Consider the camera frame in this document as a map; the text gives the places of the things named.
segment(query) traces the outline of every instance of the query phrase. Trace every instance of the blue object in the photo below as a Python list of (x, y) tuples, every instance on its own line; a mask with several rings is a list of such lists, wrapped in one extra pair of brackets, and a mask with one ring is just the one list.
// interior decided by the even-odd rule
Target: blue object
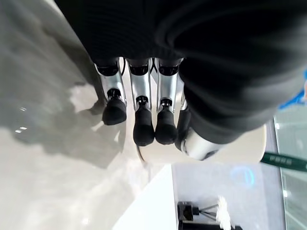
[[(307, 82), (307, 71), (305, 71), (304, 78)], [(303, 101), (305, 95), (305, 89), (303, 89), (291, 100), (287, 101), (286, 103), (282, 104), (279, 109), (285, 109), (293, 104), (300, 104), (300, 105), (307, 105), (306, 101)]]

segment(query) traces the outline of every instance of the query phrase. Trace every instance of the robotic hand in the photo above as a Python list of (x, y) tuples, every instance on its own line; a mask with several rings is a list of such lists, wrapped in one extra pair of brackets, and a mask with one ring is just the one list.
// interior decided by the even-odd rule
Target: robotic hand
[[(155, 137), (203, 160), (263, 125), (302, 86), (307, 64), (305, 0), (56, 3), (101, 77), (107, 125), (126, 119), (118, 57), (128, 60), (137, 145), (148, 145)], [(155, 134), (148, 65), (153, 57), (159, 60)], [(176, 129), (178, 75), (185, 97)]]

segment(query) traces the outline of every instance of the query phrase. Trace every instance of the glass wall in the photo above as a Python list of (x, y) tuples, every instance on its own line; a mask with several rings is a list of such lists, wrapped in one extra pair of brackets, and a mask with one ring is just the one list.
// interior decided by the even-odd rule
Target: glass wall
[[(293, 106), (274, 118), (278, 151), (307, 159), (307, 107)], [(307, 230), (307, 173), (282, 169), (287, 230)]]

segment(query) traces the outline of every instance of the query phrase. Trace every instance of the white feather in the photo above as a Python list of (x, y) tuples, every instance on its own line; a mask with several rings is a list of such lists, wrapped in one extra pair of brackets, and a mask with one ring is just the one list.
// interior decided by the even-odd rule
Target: white feather
[(221, 229), (231, 230), (230, 216), (227, 211), (227, 202), (222, 196), (219, 196), (218, 208), (216, 211), (216, 222), (220, 224)]

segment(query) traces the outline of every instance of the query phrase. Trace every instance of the silver metal joint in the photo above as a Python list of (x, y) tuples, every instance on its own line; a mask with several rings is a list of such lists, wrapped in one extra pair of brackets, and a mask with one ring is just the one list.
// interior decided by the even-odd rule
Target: silver metal joint
[(188, 102), (186, 100), (184, 92), (182, 92), (182, 95), (181, 95), (181, 108), (180, 108), (180, 110), (186, 110), (187, 107), (188, 107)]
[(120, 68), (118, 67), (118, 71), (113, 76), (105, 76), (98, 71), (97, 65), (94, 64), (97, 73), (101, 79), (102, 88), (104, 90), (105, 97), (107, 101), (109, 100), (107, 92), (111, 89), (118, 89), (120, 91), (120, 99), (125, 105), (127, 105), (126, 93), (123, 84), (123, 80), (120, 73)]
[(212, 143), (199, 136), (191, 127), (188, 130), (186, 138), (181, 142), (181, 150), (189, 157), (199, 161), (212, 156), (223, 148), (224, 144)]
[(171, 100), (172, 105), (170, 106), (170, 111), (172, 113), (175, 112), (177, 77), (178, 73), (166, 76), (158, 71), (157, 112), (163, 109), (161, 105), (162, 99)]
[(151, 111), (152, 96), (151, 96), (151, 84), (150, 84), (149, 71), (145, 73), (144, 75), (134, 75), (130, 71), (130, 80), (131, 80), (134, 110), (137, 111), (139, 109), (139, 103), (137, 102), (137, 98), (139, 96), (145, 96), (148, 99), (148, 103), (146, 103), (146, 108)]

